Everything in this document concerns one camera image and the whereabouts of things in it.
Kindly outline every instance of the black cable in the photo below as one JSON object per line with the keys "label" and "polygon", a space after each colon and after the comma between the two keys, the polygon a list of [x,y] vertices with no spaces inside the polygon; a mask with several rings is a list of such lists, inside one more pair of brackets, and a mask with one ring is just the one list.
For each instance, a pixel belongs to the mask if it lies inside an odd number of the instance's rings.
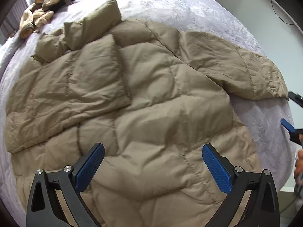
{"label": "black cable", "polygon": [[[272,5],[272,10],[275,12],[275,14],[277,15],[277,13],[276,13],[276,11],[274,10],[274,5]],[[278,18],[280,19],[280,20],[282,20],[285,24],[288,24],[288,25],[294,25],[294,24],[289,24],[289,23],[286,23],[283,19],[281,19],[279,16],[278,16]]]}
{"label": "black cable", "polygon": [[280,214],[283,213],[287,208],[289,208],[295,201],[296,197],[286,206],[284,207],[281,211],[280,211]]}

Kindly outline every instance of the metal screw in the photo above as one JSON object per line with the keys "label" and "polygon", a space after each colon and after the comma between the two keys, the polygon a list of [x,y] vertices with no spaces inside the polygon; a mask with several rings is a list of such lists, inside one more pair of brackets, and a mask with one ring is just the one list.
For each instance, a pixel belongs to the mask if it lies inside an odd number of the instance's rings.
{"label": "metal screw", "polygon": [[236,166],[235,170],[236,172],[241,173],[243,171],[243,168],[240,166]]}
{"label": "metal screw", "polygon": [[40,175],[40,174],[42,174],[42,172],[43,172],[43,169],[38,169],[38,170],[36,171],[36,174],[37,174],[37,175]]}
{"label": "metal screw", "polygon": [[267,170],[267,169],[264,170],[264,174],[267,175],[267,176],[269,176],[270,175],[270,170]]}
{"label": "metal screw", "polygon": [[65,172],[69,172],[71,169],[72,169],[71,166],[66,166],[66,167],[64,167],[64,171],[65,171]]}

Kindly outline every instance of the puffer jacket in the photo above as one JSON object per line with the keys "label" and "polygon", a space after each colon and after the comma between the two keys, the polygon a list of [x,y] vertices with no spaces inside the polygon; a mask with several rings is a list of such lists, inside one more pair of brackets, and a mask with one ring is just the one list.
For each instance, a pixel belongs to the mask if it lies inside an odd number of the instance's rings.
{"label": "puffer jacket", "polygon": [[226,196],[203,162],[204,144],[261,170],[227,93],[257,100],[286,97],[287,88],[269,59],[212,34],[121,21],[115,0],[43,34],[6,109],[23,206],[37,169],[61,170],[100,142],[105,159],[81,196],[101,224],[204,226]]}

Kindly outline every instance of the bed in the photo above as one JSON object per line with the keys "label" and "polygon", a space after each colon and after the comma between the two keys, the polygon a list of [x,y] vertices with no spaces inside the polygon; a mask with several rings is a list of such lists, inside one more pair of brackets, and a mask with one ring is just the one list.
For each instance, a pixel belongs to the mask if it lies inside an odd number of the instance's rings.
{"label": "bed", "polygon": [[[75,0],[72,5],[55,13],[42,32],[50,33],[64,22],[82,18],[108,0]],[[122,19],[128,17],[152,19],[179,30],[213,33],[248,50],[263,54],[253,35],[226,9],[214,0],[117,0]],[[40,34],[26,41],[17,33],[0,49],[0,197],[7,210],[21,227],[26,226],[26,214],[16,194],[16,183],[6,151],[3,129],[5,106],[10,89],[17,81],[22,65],[34,53]],[[283,117],[292,123],[287,100],[275,98],[252,101],[230,95],[231,104],[240,120],[247,126],[255,142],[262,168],[269,169],[277,191],[289,178],[296,146],[280,126]]]}

